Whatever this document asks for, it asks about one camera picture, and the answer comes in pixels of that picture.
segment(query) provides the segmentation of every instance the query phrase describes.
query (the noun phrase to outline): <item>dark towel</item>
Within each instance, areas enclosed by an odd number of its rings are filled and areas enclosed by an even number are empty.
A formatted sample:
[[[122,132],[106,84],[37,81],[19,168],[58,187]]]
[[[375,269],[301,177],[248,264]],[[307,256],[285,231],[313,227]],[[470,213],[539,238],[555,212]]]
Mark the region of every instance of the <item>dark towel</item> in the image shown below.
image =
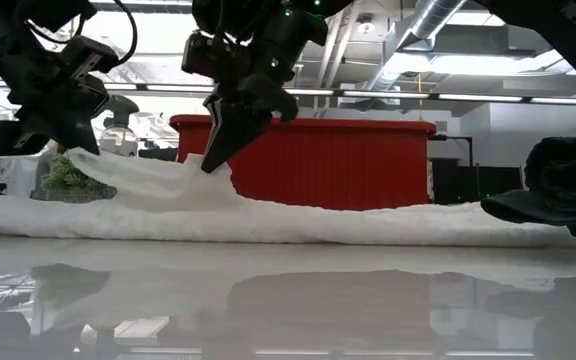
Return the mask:
[[[488,214],[514,223],[567,226],[576,237],[576,137],[542,140],[526,161],[526,185],[482,200]]]

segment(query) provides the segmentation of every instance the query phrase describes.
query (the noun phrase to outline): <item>ceiling duct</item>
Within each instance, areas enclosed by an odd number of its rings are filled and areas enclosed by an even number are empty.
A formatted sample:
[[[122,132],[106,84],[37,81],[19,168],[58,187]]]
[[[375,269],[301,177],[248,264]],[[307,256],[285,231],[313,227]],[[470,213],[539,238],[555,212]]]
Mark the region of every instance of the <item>ceiling duct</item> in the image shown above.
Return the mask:
[[[392,53],[384,66],[367,82],[366,90],[388,90],[397,80],[397,74],[388,69],[396,59],[397,51],[413,47],[414,50],[430,51],[435,35],[468,0],[419,0],[412,16],[392,27],[386,41]]]

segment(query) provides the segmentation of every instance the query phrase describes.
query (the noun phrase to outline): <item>red container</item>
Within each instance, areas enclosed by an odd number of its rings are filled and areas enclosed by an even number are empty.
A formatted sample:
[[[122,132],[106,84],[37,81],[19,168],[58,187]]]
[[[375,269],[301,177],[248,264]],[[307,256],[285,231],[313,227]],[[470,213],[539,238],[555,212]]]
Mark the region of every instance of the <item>red container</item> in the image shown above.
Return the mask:
[[[177,115],[179,161],[202,154],[210,117]],[[273,122],[228,163],[243,196],[338,210],[428,202],[426,140],[434,124],[415,121],[297,119]]]

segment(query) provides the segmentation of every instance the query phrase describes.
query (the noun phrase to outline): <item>red bin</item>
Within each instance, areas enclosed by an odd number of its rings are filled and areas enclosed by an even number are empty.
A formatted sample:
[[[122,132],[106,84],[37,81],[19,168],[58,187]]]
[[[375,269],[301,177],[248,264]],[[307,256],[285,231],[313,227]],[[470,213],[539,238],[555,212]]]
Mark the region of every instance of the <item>red bin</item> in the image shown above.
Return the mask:
[[[177,115],[179,161],[202,154],[210,117]],[[237,192],[258,200],[337,210],[428,202],[426,142],[435,125],[416,121],[273,121],[228,164]]]

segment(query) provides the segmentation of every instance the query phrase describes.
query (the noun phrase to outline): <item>ceiling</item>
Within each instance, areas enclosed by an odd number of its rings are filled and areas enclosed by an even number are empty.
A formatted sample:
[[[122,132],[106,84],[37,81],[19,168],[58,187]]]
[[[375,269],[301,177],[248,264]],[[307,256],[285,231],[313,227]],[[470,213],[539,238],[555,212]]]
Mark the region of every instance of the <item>ceiling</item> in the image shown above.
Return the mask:
[[[110,0],[94,2],[100,11],[86,23],[83,34],[111,46],[120,55],[125,53],[131,43],[130,24],[126,15],[117,11]],[[181,71],[181,61],[185,41],[196,25],[189,14],[189,1],[181,0],[125,0],[133,9],[139,29],[139,43],[135,56],[125,65],[113,70],[110,74],[99,76],[105,82],[134,82],[150,84],[201,84],[212,81]],[[309,43],[303,51],[295,71],[297,76],[290,86],[299,88],[320,88],[330,82],[331,87],[361,88],[375,76],[388,60],[387,44],[402,19],[409,17],[415,7],[414,0],[363,0],[347,8],[342,18],[337,39],[329,39],[334,45],[324,81],[320,68],[324,57],[324,48]],[[367,33],[359,31],[359,18],[368,18],[374,29]],[[55,37],[67,39],[71,26],[67,26]],[[344,41],[348,29],[349,37]],[[51,50],[59,47],[43,42]],[[438,60],[455,55],[477,59],[531,59],[550,50],[548,44],[536,33],[525,29],[506,26],[499,19],[491,17],[487,11],[468,3],[457,13],[437,35],[435,47],[424,54],[426,68],[419,73],[403,73],[398,76],[394,86],[404,91],[442,91],[469,94],[520,94],[522,96],[572,96],[576,94],[576,75],[565,61],[556,62],[553,66],[539,69],[532,76],[495,76],[478,74],[468,75],[464,71],[447,73],[437,67]],[[343,51],[339,57],[337,71],[333,71],[336,53]],[[0,119],[12,118],[15,108],[6,100],[7,92],[0,89]],[[134,117],[131,127],[138,130],[140,137],[158,138],[164,141],[174,139],[175,132],[170,129],[166,120],[179,113],[206,114],[201,98],[181,97],[132,97],[141,108]],[[301,105],[309,106],[312,99],[300,99]],[[417,102],[402,101],[397,105],[416,106]],[[436,109],[451,110],[457,114],[462,111],[463,103],[436,102],[430,104]],[[101,130],[104,116],[96,119],[94,124]]]

